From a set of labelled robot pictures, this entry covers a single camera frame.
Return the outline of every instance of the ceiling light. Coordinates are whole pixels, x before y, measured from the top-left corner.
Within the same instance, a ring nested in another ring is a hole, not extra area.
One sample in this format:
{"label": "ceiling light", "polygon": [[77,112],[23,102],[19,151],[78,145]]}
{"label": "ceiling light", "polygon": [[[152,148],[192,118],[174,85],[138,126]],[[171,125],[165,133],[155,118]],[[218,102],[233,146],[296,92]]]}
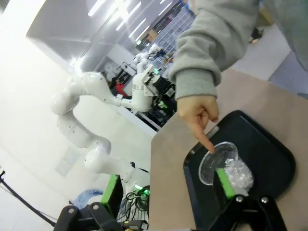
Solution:
{"label": "ceiling light", "polygon": [[161,11],[161,13],[159,13],[159,15],[158,16],[160,16],[170,5],[172,4],[172,2],[171,3],[169,3],[168,4],[168,6],[166,6],[162,11]]}
{"label": "ceiling light", "polygon": [[118,13],[123,18],[126,19],[128,17],[127,7],[128,7],[128,1],[123,2],[123,0],[116,0],[117,6],[118,6]]}
{"label": "ceiling light", "polygon": [[150,27],[150,26],[147,26],[147,27],[144,29],[144,31],[138,36],[138,38],[136,39],[136,41],[137,41],[138,39],[140,39],[140,37],[146,32],[147,29],[149,29],[149,27]]}
{"label": "ceiling light", "polygon": [[97,0],[96,3],[92,6],[91,10],[88,13],[88,16],[92,17],[97,10],[101,7],[105,0]]}
{"label": "ceiling light", "polygon": [[120,23],[120,25],[115,30],[118,31],[140,6],[141,1],[137,4],[137,6],[134,7],[134,9],[127,15],[127,17]]}
{"label": "ceiling light", "polygon": [[145,22],[146,18],[142,20],[141,23],[139,23],[139,25],[133,30],[133,32],[129,35],[129,38],[136,32],[136,30],[138,30],[138,28]]}

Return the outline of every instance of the white floor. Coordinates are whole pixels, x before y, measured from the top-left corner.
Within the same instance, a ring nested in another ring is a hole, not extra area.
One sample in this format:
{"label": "white floor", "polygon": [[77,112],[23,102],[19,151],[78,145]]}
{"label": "white floor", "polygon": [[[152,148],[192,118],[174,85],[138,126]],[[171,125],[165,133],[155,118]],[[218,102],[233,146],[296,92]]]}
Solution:
{"label": "white floor", "polygon": [[[36,209],[57,218],[68,200],[38,180],[18,161],[0,150],[1,167],[6,171],[5,182]],[[1,231],[52,231],[53,227],[34,214],[0,185]]]}
{"label": "white floor", "polygon": [[277,25],[263,27],[263,37],[249,44],[245,56],[231,68],[261,80],[268,80],[290,52]]}

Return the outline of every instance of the screw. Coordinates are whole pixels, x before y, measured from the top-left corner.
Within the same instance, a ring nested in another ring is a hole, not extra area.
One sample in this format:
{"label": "screw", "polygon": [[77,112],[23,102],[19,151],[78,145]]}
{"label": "screw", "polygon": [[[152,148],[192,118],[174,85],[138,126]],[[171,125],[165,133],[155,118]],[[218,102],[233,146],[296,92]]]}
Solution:
{"label": "screw", "polygon": [[242,196],[238,196],[238,197],[236,197],[235,200],[236,200],[237,202],[242,202],[243,199],[244,199],[244,198],[243,198]]}
{"label": "screw", "polygon": [[261,202],[262,203],[267,203],[269,201],[269,199],[267,197],[262,197]]}

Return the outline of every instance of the robotic arm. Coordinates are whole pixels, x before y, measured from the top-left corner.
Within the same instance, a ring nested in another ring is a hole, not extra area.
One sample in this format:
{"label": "robotic arm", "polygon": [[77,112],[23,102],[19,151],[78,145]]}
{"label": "robotic arm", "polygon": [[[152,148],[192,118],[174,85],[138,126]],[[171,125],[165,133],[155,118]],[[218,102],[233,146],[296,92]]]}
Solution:
{"label": "robotic arm", "polygon": [[142,73],[145,68],[147,68],[150,63],[150,57],[154,60],[156,57],[164,55],[165,52],[156,44],[153,44],[149,50],[149,52],[139,53],[136,55],[134,59],[134,64],[137,66],[137,73]]}
{"label": "robotic arm", "polygon": [[133,78],[132,99],[114,96],[100,73],[82,73],[69,78],[65,89],[57,94],[51,105],[52,111],[59,116],[58,128],[78,148],[87,148],[85,167],[94,173],[118,174],[127,183],[127,190],[135,184],[149,184],[149,173],[135,168],[131,163],[111,157],[111,143],[83,126],[73,114],[82,95],[92,95],[100,101],[115,106],[124,106],[138,111],[150,109],[156,89],[153,86],[161,77],[152,74],[153,65]]}

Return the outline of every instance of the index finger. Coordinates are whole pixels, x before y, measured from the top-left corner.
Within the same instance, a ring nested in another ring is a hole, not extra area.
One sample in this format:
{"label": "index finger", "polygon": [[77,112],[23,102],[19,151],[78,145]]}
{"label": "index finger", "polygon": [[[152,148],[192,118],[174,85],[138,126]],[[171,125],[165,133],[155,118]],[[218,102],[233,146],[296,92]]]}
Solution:
{"label": "index finger", "polygon": [[198,123],[189,123],[189,129],[193,132],[194,136],[199,140],[199,142],[210,151],[210,153],[215,152],[215,148],[213,143],[209,140],[209,138],[205,135],[201,125]]}

